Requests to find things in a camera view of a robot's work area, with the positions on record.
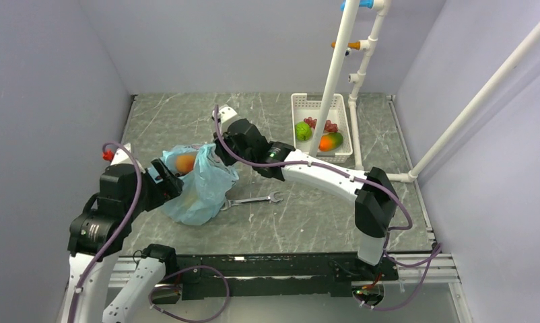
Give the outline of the light blue cartoon plastic bag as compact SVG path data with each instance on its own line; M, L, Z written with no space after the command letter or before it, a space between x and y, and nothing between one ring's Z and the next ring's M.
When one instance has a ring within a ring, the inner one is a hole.
M177 160L194 157L193 170L183 174ZM215 154L215 144L176 145L160 158L183 181L180 196L164 203L159 210L171 220L185 225L203 225L214 218L226 201L226 193L237 183L234 166L225 166Z

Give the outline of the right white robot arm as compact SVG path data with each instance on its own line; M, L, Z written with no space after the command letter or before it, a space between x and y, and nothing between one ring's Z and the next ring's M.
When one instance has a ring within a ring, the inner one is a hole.
M380 168L363 171L341 168L311 157L293 146L268 141L245 118L214 117L216 153L231 166L241 162L264 178L298 182L337 196L353 205L360 232L356 272L372 279L381 271L389 225L401 202Z

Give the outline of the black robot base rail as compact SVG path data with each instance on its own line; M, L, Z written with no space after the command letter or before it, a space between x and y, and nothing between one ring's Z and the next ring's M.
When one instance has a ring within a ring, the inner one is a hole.
M355 252L176 255L145 248L141 258L156 256L166 265L160 284L181 287L183 300L327 294L349 297L360 283L377 285L399 276L391 261L369 265Z

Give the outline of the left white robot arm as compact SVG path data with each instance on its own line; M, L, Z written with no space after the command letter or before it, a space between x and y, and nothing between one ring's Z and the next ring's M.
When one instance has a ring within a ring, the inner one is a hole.
M135 278L105 305L108 283L133 220L178 197L182 188L183 181L160 159L152 160L146 170L128 159L115 159L105 169L99 191L69 228L70 274L63 322L126 322L152 283L167 283L177 276L175 249L151 244L143 250Z

